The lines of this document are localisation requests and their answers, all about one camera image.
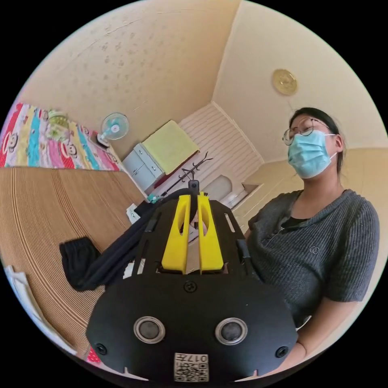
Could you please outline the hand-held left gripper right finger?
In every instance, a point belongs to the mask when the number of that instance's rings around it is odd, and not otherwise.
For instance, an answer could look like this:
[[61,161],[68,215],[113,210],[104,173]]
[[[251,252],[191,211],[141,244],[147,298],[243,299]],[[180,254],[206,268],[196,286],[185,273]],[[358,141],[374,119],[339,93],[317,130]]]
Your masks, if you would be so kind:
[[209,198],[204,194],[198,195],[197,205],[200,272],[220,271],[224,261]]

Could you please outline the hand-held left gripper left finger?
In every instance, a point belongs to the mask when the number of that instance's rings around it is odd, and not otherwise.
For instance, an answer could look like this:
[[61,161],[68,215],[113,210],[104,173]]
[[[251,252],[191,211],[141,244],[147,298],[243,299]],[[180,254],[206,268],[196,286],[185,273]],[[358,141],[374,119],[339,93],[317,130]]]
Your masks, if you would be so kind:
[[161,261],[163,270],[185,274],[188,255],[191,196],[179,197]]

